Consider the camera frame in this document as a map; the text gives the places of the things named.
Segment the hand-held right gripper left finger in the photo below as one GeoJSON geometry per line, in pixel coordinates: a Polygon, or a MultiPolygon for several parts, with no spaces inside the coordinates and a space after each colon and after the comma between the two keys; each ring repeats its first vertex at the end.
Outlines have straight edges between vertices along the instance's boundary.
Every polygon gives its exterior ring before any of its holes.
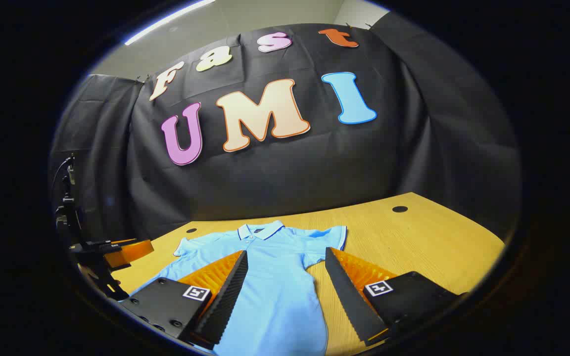
{"type": "Polygon", "coordinates": [[[181,342],[202,348],[220,343],[248,271],[239,250],[181,279],[158,277],[120,304],[181,342]]]}

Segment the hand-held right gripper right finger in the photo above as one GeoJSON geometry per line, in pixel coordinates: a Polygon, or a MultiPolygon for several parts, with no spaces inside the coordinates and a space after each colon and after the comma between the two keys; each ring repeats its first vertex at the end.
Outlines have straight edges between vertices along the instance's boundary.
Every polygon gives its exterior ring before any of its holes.
{"type": "Polygon", "coordinates": [[[333,247],[326,248],[325,267],[366,346],[413,331],[463,297],[416,271],[397,275],[333,247]]]}

